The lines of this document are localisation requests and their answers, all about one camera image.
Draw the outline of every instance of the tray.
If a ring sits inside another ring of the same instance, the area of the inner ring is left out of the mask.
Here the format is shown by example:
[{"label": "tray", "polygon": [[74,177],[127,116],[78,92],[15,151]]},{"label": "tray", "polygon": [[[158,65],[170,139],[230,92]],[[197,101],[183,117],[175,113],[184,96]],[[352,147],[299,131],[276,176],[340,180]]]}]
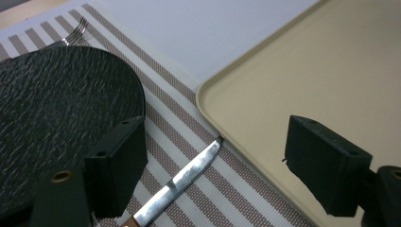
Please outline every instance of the tray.
[{"label": "tray", "polygon": [[291,114],[315,119],[374,155],[401,164],[401,5],[328,1],[203,83],[203,116],[318,226],[333,218],[282,162]]}]

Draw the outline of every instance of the textured black plate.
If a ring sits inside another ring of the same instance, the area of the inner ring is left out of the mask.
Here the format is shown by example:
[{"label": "textured black plate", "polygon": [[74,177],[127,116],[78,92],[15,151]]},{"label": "textured black plate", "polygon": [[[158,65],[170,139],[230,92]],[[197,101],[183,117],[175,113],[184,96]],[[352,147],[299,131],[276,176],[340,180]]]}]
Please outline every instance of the textured black plate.
[{"label": "textured black plate", "polygon": [[142,85],[91,47],[41,50],[0,63],[0,217],[30,203],[49,171],[83,166],[120,121],[145,115]]}]

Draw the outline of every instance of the placemat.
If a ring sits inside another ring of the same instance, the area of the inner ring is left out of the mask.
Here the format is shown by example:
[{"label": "placemat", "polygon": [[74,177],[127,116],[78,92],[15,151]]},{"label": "placemat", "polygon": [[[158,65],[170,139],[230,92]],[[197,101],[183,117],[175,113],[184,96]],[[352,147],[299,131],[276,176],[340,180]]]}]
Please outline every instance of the placemat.
[{"label": "placemat", "polygon": [[[195,91],[199,86],[196,80],[97,1],[1,41],[0,61],[60,40],[82,16],[90,23],[83,45],[105,49],[126,61],[141,79],[147,100],[147,168],[124,215],[96,222],[96,226],[118,226],[218,134],[196,108]],[[153,223],[153,226],[311,225],[228,144],[211,167]]]}]

